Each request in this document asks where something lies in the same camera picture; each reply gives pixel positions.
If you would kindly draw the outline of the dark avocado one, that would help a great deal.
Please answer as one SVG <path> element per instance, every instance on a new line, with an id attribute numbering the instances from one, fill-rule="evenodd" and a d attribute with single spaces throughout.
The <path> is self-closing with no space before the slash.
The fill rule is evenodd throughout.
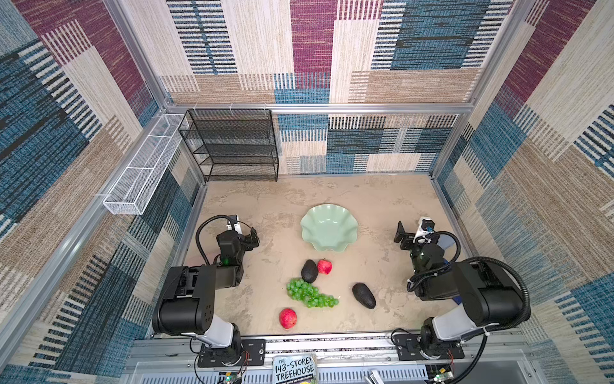
<path id="1" fill-rule="evenodd" d="M 318 265 L 312 259 L 308 259 L 302 267 L 301 277 L 306 283 L 314 283 L 318 278 L 319 270 Z"/>
<path id="2" fill-rule="evenodd" d="M 367 309 L 374 309 L 377 301 L 372 291 L 364 283 L 356 283 L 352 287 L 353 296 L 355 299 Z"/>

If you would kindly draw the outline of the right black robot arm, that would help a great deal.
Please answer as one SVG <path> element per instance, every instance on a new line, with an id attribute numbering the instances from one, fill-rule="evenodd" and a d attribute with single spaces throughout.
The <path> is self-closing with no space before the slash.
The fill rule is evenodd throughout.
<path id="1" fill-rule="evenodd" d="M 478 335 L 515 328 L 531 315 L 529 289 L 508 264 L 487 257 L 460 260 L 457 236 L 420 219 L 417 230 L 401 223 L 393 240 L 409 251 L 413 276 L 407 290 L 426 301 L 459 299 L 457 307 L 425 320 L 418 334 L 396 330 L 391 341 L 400 359 L 462 356 L 461 343 Z"/>

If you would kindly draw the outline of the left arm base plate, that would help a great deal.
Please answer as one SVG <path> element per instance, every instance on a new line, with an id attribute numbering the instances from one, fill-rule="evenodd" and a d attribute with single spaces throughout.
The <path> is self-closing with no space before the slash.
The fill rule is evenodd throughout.
<path id="1" fill-rule="evenodd" d="M 263 366 L 265 349 L 265 339 L 242 339 L 225 348 L 201 347 L 196 365 L 198 368 Z"/>

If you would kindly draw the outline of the small red apple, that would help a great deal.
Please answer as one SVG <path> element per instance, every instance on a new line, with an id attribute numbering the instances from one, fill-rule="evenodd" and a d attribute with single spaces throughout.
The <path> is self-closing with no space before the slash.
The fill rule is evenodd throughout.
<path id="1" fill-rule="evenodd" d="M 333 264 L 329 260 L 321 259 L 318 262 L 318 272 L 323 275 L 329 275 L 332 271 Z"/>

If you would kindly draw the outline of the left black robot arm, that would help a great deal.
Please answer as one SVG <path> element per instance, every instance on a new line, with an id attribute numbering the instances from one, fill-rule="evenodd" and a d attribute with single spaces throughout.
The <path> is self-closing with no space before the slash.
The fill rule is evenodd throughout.
<path id="1" fill-rule="evenodd" d="M 228 229 L 217 235 L 219 256 L 210 262 L 200 243 L 202 230 L 223 219 Z M 216 215 L 203 222 L 195 234 L 198 251 L 205 263 L 199 267 L 172 267 L 154 307 L 152 327 L 156 334 L 182 336 L 201 343 L 196 365 L 236 366 L 249 361 L 238 326 L 214 313 L 216 291 L 235 288 L 244 275 L 245 253 L 259 247 L 254 228 L 241 233 L 238 216 Z"/>

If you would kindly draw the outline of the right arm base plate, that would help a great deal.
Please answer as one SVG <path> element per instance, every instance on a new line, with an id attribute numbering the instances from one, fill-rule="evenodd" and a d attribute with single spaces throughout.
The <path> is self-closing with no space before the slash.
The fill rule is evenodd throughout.
<path id="1" fill-rule="evenodd" d="M 462 359 L 465 353 L 459 342 L 422 340 L 421 336 L 409 333 L 394 333 L 391 341 L 400 361 L 454 360 Z"/>

